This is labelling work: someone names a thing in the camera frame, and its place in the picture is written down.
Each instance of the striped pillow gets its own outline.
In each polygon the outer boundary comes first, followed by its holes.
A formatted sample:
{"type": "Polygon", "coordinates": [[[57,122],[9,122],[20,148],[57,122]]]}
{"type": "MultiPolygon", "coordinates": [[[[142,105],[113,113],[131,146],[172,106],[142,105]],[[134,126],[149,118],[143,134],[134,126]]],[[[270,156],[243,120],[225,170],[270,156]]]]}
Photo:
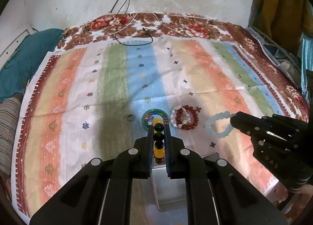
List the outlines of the striped pillow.
{"type": "Polygon", "coordinates": [[[12,151],[21,102],[14,98],[0,104],[0,170],[11,174],[12,151]]]}

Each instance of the silver screw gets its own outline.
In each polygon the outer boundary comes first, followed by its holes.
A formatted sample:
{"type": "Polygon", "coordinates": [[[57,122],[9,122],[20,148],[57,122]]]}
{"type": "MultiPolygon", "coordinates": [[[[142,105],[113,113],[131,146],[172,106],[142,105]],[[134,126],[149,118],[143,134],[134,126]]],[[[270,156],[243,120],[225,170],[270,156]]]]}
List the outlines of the silver screw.
{"type": "Polygon", "coordinates": [[[219,159],[217,161],[217,164],[220,165],[221,167],[225,167],[227,165],[227,161],[225,161],[224,159],[219,159]]]}
{"type": "Polygon", "coordinates": [[[181,150],[180,150],[180,153],[181,153],[182,155],[189,155],[189,154],[190,154],[190,151],[189,151],[188,149],[181,149],[181,150]]]}
{"type": "Polygon", "coordinates": [[[98,166],[101,163],[101,160],[98,158],[95,158],[91,161],[91,165],[98,166]]]}
{"type": "Polygon", "coordinates": [[[131,155],[134,155],[134,154],[138,153],[138,150],[136,148],[131,148],[131,149],[128,150],[128,153],[131,154],[131,155]]]}

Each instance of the green bangle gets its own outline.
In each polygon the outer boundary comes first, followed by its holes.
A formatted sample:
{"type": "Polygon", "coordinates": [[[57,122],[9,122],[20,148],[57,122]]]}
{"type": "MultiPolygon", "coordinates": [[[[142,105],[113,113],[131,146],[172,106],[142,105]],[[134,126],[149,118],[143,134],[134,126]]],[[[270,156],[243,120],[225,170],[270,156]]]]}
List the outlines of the green bangle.
{"type": "Polygon", "coordinates": [[[146,131],[148,131],[148,125],[149,125],[148,121],[149,121],[150,116],[152,115],[161,116],[163,123],[168,124],[168,115],[163,110],[157,109],[157,108],[149,109],[143,114],[141,118],[141,124],[146,131]]]}

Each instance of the blanket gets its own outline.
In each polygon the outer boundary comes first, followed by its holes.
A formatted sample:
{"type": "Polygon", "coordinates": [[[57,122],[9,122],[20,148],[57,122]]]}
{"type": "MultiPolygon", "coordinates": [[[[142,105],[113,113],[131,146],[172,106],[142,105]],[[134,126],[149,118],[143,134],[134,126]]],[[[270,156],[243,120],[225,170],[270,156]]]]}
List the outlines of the blanket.
{"type": "MultiPolygon", "coordinates": [[[[243,111],[307,120],[308,111],[241,27],[200,16],[103,16],[69,29],[26,90],[13,150],[14,208],[29,222],[92,158],[115,158],[145,136],[146,111],[169,114],[177,105],[197,108],[199,120],[189,131],[171,126],[172,135],[201,156],[218,152],[265,195],[277,179],[252,156],[249,137],[233,129],[229,117],[243,111]]],[[[151,181],[135,180],[130,219],[187,224],[187,209],[159,212],[151,181]]]]}

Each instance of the blue stripe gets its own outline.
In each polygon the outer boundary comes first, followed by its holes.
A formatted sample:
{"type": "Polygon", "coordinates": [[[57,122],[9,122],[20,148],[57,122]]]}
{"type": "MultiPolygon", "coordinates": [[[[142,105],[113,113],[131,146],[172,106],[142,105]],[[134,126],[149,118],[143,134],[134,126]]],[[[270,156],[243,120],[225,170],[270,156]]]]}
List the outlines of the blue stripe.
{"type": "Polygon", "coordinates": [[[239,63],[239,65],[247,72],[249,77],[256,83],[259,90],[262,92],[264,98],[268,104],[273,109],[274,113],[284,115],[281,110],[277,100],[273,97],[267,86],[262,82],[258,75],[251,69],[246,62],[237,54],[236,50],[231,46],[231,44],[223,43],[223,46],[228,50],[230,54],[233,55],[234,59],[239,63]]]}
{"type": "MultiPolygon", "coordinates": [[[[127,42],[130,45],[145,43],[146,41],[138,40],[127,42]]],[[[152,45],[127,46],[126,52],[129,107],[131,114],[135,116],[135,120],[132,122],[132,137],[137,139],[147,135],[146,130],[141,125],[141,118],[146,111],[158,108],[169,115],[170,107],[167,103],[152,45]]],[[[175,128],[170,125],[170,129],[172,136],[176,136],[175,128]]]]}

